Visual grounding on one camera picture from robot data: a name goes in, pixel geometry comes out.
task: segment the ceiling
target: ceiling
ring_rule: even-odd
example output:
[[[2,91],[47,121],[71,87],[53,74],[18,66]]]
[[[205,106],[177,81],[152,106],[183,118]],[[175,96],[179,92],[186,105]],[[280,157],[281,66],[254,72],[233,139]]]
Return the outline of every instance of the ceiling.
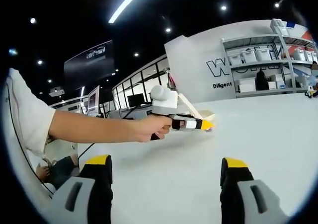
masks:
[[[48,104],[80,95],[80,90],[62,98],[48,93],[50,88],[63,87],[64,61],[102,42],[113,40],[119,72],[97,83],[112,88],[163,55],[164,44],[180,35],[245,20],[296,20],[287,2],[274,7],[279,0],[134,0],[114,24],[108,20],[123,0],[10,1],[7,49],[15,48],[18,55],[8,57],[9,65],[19,69],[32,92]],[[228,9],[221,11],[224,4]],[[169,34],[167,27],[172,28]],[[87,87],[85,94],[97,83]]]

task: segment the desk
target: desk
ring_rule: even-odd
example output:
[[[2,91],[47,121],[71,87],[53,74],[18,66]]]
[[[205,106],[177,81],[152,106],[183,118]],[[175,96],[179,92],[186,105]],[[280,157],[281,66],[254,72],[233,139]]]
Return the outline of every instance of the desk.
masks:
[[[172,131],[148,144],[96,144],[113,160],[114,224],[221,223],[223,157],[247,163],[294,214],[314,186],[318,167],[318,99],[302,93],[194,104],[216,114],[213,132]],[[81,154],[87,145],[79,145]]]

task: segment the white box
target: white box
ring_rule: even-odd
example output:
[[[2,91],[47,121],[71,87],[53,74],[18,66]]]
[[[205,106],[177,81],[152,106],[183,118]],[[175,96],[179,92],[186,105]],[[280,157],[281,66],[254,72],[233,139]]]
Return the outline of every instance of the white box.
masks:
[[[312,52],[312,57],[313,57],[313,61],[316,61],[316,63],[318,63],[317,54]]]
[[[307,61],[309,62],[313,61],[313,55],[311,51],[304,51],[304,54]]]
[[[277,89],[284,89],[286,88],[285,82],[284,81],[277,81],[276,82]]]
[[[288,30],[281,19],[272,19],[270,22],[270,28],[275,34],[289,36]]]
[[[242,64],[242,59],[240,58],[240,54],[234,54],[229,56],[229,60],[231,65],[240,65]]]
[[[242,84],[242,85],[238,85],[238,86],[239,86],[240,93],[256,91],[255,86],[253,86],[253,84]]]
[[[297,61],[306,61],[305,53],[302,49],[296,49],[293,56]]]
[[[269,49],[256,49],[255,55],[259,62],[272,60],[272,58],[270,57]]]
[[[268,88],[269,88],[269,90],[276,90],[277,89],[276,82],[275,81],[269,81],[268,82]]]
[[[281,74],[274,74],[270,76],[271,81],[283,81],[283,76]]]
[[[248,64],[248,63],[257,62],[256,56],[255,56],[255,50],[241,51],[241,54],[243,55],[245,63]]]
[[[255,78],[242,78],[238,80],[238,86],[240,85],[252,85],[253,90],[256,91]]]

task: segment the person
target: person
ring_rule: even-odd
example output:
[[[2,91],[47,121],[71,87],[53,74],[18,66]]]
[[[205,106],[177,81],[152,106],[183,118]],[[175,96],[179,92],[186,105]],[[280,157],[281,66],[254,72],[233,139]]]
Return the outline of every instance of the person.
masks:
[[[32,94],[17,70],[6,79],[16,134],[25,147],[42,156],[47,135],[74,143],[148,142],[152,134],[164,139],[172,125],[165,116],[142,120],[100,119],[55,110]]]
[[[45,160],[47,166],[38,164],[35,174],[42,183],[51,183],[58,190],[70,177],[74,168],[78,167],[78,155],[71,154],[59,161]]]

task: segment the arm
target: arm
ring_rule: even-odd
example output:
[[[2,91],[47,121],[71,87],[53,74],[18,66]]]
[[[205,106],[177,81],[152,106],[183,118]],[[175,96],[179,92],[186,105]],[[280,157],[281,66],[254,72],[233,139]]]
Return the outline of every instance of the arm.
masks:
[[[170,118],[163,116],[149,116],[143,120],[117,120],[56,110],[49,134],[76,143],[147,142],[153,133],[163,139],[171,123]]]

